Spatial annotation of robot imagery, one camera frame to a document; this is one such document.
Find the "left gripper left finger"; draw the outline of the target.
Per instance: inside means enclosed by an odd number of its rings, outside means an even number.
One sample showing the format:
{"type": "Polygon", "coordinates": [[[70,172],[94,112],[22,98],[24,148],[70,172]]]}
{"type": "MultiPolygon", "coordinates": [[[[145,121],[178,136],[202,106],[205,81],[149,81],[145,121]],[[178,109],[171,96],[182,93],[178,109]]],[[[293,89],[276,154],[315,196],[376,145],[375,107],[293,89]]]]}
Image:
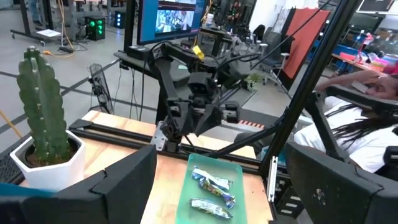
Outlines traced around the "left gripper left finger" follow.
{"type": "Polygon", "coordinates": [[[56,194],[53,223],[140,223],[154,183],[157,153],[145,146],[56,194]]]}

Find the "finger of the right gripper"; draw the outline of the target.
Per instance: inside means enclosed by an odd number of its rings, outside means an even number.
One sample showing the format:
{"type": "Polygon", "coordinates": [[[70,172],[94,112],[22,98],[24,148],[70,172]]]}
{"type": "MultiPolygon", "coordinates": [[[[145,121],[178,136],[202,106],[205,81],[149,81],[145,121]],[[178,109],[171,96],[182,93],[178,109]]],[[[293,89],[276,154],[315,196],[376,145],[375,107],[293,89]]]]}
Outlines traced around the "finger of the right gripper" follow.
{"type": "Polygon", "coordinates": [[[195,130],[195,110],[191,104],[178,104],[177,136],[191,134],[195,130]]]}
{"type": "Polygon", "coordinates": [[[204,132],[221,124],[222,112],[216,105],[206,105],[203,116],[199,119],[195,129],[195,135],[199,136],[204,132]]]}

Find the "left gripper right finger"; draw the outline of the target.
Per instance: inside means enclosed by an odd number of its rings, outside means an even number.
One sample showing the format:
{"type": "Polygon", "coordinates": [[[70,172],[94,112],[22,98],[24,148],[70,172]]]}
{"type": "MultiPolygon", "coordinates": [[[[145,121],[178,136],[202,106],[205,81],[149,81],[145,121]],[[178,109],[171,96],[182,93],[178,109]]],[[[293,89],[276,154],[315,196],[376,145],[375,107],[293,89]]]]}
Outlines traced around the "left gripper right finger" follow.
{"type": "Polygon", "coordinates": [[[397,224],[397,182],[298,144],[285,147],[292,185],[314,223],[397,224]]]}

